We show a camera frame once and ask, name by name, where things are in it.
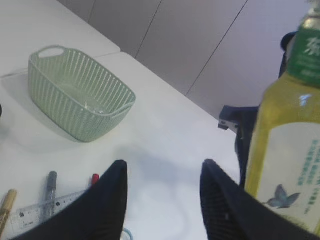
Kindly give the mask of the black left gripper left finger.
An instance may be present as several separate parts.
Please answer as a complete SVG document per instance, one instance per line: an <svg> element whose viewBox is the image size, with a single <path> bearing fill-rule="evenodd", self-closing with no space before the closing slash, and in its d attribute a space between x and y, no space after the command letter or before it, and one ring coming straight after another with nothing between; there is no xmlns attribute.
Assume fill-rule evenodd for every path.
<svg viewBox="0 0 320 240"><path fill-rule="evenodd" d="M128 200L128 166L116 160L71 205L18 240L120 240Z"/></svg>

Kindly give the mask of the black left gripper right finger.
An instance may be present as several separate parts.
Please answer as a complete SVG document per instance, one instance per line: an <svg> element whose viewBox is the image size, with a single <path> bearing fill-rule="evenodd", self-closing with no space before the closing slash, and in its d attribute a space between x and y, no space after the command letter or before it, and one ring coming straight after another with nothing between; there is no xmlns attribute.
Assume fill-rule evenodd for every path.
<svg viewBox="0 0 320 240"><path fill-rule="evenodd" d="M210 240L318 239L256 201L212 159L202 164L200 202Z"/></svg>

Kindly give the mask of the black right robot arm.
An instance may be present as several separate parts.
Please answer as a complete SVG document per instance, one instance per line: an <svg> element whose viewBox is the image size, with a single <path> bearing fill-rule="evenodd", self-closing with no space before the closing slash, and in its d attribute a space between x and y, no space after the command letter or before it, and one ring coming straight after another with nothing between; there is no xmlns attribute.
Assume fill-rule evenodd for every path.
<svg viewBox="0 0 320 240"><path fill-rule="evenodd" d="M295 31L289 32L281 40L280 47L283 50L283 56L278 74L279 77L287 69L296 34ZM245 187L250 146L258 112L258 106L235 107L226 105L219 114L218 128L236 131L235 153L239 162L239 185L242 188Z"/></svg>

